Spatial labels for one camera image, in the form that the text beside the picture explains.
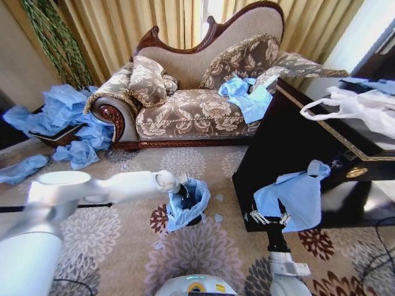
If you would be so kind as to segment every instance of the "blue plastic bag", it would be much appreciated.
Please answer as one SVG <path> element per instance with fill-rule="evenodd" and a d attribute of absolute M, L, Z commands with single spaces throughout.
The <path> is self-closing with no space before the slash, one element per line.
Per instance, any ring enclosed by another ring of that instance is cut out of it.
<path fill-rule="evenodd" d="M 330 175 L 330 167 L 318 160 L 307 171 L 281 175 L 276 183 L 254 193 L 257 211 L 262 216 L 281 216 L 278 200 L 291 219 L 283 232 L 302 231 L 321 222 L 321 184 Z"/>
<path fill-rule="evenodd" d="M 100 121 L 92 113 L 83 114 L 87 98 L 96 90 L 92 86 L 89 91 L 77 91 L 67 84 L 53 86 L 43 93 L 45 105 L 41 113 L 31 114 L 27 108 L 15 106 L 4 114 L 4 119 L 29 137 L 30 132 L 53 136 L 69 125 L 86 123 L 76 133 L 81 141 L 58 147 L 52 156 L 56 161 L 70 160 L 71 167 L 79 170 L 99 161 L 95 150 L 106 150 L 112 142 L 112 123 Z"/>
<path fill-rule="evenodd" d="M 258 86 L 250 95 L 248 94 L 250 84 L 255 82 L 255 78 L 241 79 L 235 76 L 222 84 L 218 90 L 219 95 L 228 96 L 228 102 L 240 108 L 247 124 L 262 119 L 272 101 L 272 95 L 263 85 Z"/>
<path fill-rule="evenodd" d="M 28 157 L 16 165 L 2 168 L 0 170 L 0 183 L 8 183 L 11 185 L 18 184 L 47 163 L 48 158 L 38 154 Z"/>
<path fill-rule="evenodd" d="M 198 217 L 207 207 L 210 200 L 210 191 L 203 181 L 188 178 L 188 183 L 184 185 L 195 197 L 197 204 L 191 209 L 183 210 L 181 207 L 181 197 L 179 194 L 169 193 L 170 202 L 167 205 L 168 231 L 175 231 Z"/>
<path fill-rule="evenodd" d="M 52 158 L 57 162 L 69 160 L 73 170 L 85 168 L 100 160 L 92 145 L 86 141 L 72 141 L 70 145 L 59 146 Z"/>

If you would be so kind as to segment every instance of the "patterned carpet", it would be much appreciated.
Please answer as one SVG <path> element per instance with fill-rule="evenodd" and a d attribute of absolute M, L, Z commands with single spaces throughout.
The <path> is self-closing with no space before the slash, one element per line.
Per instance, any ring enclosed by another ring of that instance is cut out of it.
<path fill-rule="evenodd" d="M 57 278 L 88 284 L 95 295 L 153 295 L 168 279 L 191 273 L 220 276 L 240 295 L 270 295 L 268 240 L 265 233 L 247 233 L 240 214 L 231 175 L 245 147 L 146 149 L 139 153 L 109 150 L 102 161 L 84 169 L 96 178 L 123 171 L 161 169 L 204 180 L 212 198 L 205 222 L 167 233 L 167 197 L 78 209 L 62 223 L 64 248 Z M 2 167 L 29 155 L 50 155 L 51 148 L 36 140 L 0 155 Z M 50 163 L 40 173 L 68 170 L 68 163 Z M 0 205 L 22 205 L 29 182 L 0 184 Z M 215 214 L 223 221 L 215 222 Z M 0 232 L 17 213 L 0 214 Z M 386 244 L 395 246 L 395 227 L 380 229 Z M 395 295 L 395 277 L 389 263 L 372 272 L 364 282 L 365 267 L 384 249 L 374 228 L 314 229 L 286 234 L 297 262 L 308 263 L 312 277 L 304 278 L 317 296 Z M 387 260 L 386 256 L 374 266 Z M 54 282 L 51 295 L 89 295 L 86 287 Z"/>

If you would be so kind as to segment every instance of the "curtain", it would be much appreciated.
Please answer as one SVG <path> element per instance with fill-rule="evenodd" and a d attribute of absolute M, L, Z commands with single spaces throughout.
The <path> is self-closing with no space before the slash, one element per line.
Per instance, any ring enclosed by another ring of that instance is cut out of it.
<path fill-rule="evenodd" d="M 59 0 L 58 5 L 97 85 L 128 62 L 154 25 L 169 46 L 199 43 L 201 0 Z"/>
<path fill-rule="evenodd" d="M 255 0 L 222 0 L 221 22 Z M 284 12 L 281 49 L 323 64 L 364 0 L 274 0 Z"/>

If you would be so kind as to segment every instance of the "wall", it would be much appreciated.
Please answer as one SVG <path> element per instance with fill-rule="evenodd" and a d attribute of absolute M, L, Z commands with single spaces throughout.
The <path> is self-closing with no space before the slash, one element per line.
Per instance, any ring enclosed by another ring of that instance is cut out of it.
<path fill-rule="evenodd" d="M 42 92 L 59 84 L 7 7 L 0 1 L 0 89 L 33 111 L 43 105 Z"/>

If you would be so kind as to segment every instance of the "floral pillow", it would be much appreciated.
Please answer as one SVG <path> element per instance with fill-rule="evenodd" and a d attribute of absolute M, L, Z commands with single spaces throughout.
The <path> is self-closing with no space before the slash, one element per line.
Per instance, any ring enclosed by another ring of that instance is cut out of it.
<path fill-rule="evenodd" d="M 284 68 L 284 67 L 279 67 L 279 66 L 272 66 L 266 71 L 264 71 L 261 75 L 258 76 L 257 81 L 254 83 L 253 86 L 250 88 L 250 92 L 253 92 L 257 89 L 258 86 L 261 84 L 266 83 L 273 75 L 281 78 L 289 77 L 289 76 L 295 76 L 295 73 L 292 72 L 291 70 Z M 276 91 L 276 85 L 277 85 L 277 79 L 270 83 L 266 89 L 270 93 L 274 93 Z"/>
<path fill-rule="evenodd" d="M 323 65 L 305 59 L 297 53 L 281 52 L 273 66 L 287 68 L 298 77 L 347 77 L 345 70 L 326 69 Z"/>
<path fill-rule="evenodd" d="M 172 96 L 178 89 L 178 80 L 174 76 L 168 74 L 163 75 L 162 78 L 165 83 L 166 95 Z"/>
<path fill-rule="evenodd" d="M 199 88 L 219 89 L 234 74 L 240 78 L 258 77 L 276 60 L 278 45 L 276 37 L 264 34 L 229 47 L 211 62 Z"/>
<path fill-rule="evenodd" d="M 141 55 L 133 57 L 133 71 L 128 85 L 129 95 L 144 107 L 158 107 L 166 103 L 162 75 L 165 68 Z"/>

